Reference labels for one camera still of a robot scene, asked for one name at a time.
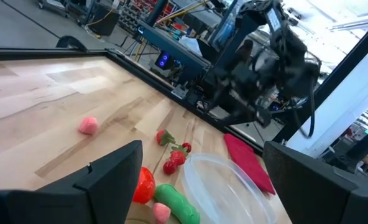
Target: red strawberry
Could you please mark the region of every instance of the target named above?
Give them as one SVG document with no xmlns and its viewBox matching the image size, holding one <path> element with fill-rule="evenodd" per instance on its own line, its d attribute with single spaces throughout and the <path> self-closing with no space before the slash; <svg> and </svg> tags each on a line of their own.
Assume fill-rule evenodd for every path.
<svg viewBox="0 0 368 224">
<path fill-rule="evenodd" d="M 191 146 L 191 144 L 190 144 L 190 143 L 188 143 L 188 142 L 184 142 L 184 143 L 182 144 L 182 147 L 183 147 L 183 148 L 186 148 L 186 151 L 187 151 L 187 152 L 191 152 L 191 150 L 192 150 L 192 146 Z"/>
<path fill-rule="evenodd" d="M 165 164 L 163 165 L 163 171 L 167 175 L 174 174 L 176 170 L 177 170 L 177 165 L 172 161 L 166 161 Z"/>
<path fill-rule="evenodd" d="M 166 129 L 158 131 L 156 137 L 157 137 L 157 143 L 160 146 L 165 146 L 168 143 L 176 143 L 176 140 Z"/>
<path fill-rule="evenodd" d="M 174 150 L 170 153 L 170 161 L 178 166 L 185 163 L 186 155 L 184 152 Z"/>
</svg>

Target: green cucumber toy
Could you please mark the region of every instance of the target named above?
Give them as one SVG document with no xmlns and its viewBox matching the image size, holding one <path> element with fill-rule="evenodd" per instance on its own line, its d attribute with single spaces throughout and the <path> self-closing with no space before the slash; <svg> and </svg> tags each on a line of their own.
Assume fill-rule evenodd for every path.
<svg viewBox="0 0 368 224">
<path fill-rule="evenodd" d="M 180 194 L 172 185 L 161 184 L 157 186 L 155 199 L 172 210 L 182 224 L 200 224 L 199 212 L 192 206 L 184 195 Z"/>
</svg>

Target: pink toy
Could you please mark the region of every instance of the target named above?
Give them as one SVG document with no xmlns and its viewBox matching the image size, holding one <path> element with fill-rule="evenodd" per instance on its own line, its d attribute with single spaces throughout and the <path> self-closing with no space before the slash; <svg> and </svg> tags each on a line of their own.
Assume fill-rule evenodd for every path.
<svg viewBox="0 0 368 224">
<path fill-rule="evenodd" d="M 167 224 L 170 218 L 170 208 L 162 203 L 155 203 L 152 210 L 154 211 L 156 224 Z"/>
<path fill-rule="evenodd" d="M 94 117 L 85 117 L 79 125 L 79 131 L 83 134 L 94 134 L 98 130 L 98 122 Z"/>
</svg>

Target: red napkin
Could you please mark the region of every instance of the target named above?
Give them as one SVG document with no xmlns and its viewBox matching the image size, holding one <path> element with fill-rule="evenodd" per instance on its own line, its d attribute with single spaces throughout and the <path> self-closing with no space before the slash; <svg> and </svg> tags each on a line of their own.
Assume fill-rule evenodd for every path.
<svg viewBox="0 0 368 224">
<path fill-rule="evenodd" d="M 227 144 L 228 152 L 232 161 L 245 171 L 260 190 L 270 192 L 275 195 L 275 190 L 272 187 L 270 177 L 259 164 L 253 149 L 231 134 L 225 134 L 224 140 Z"/>
</svg>

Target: clear plastic bowl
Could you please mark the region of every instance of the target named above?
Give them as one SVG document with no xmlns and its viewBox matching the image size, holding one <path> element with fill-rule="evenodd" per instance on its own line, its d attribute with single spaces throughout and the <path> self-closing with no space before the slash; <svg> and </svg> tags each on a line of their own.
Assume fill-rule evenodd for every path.
<svg viewBox="0 0 368 224">
<path fill-rule="evenodd" d="M 262 192 L 233 161 L 213 154 L 193 154 L 182 184 L 202 224 L 274 224 L 277 218 Z"/>
</svg>

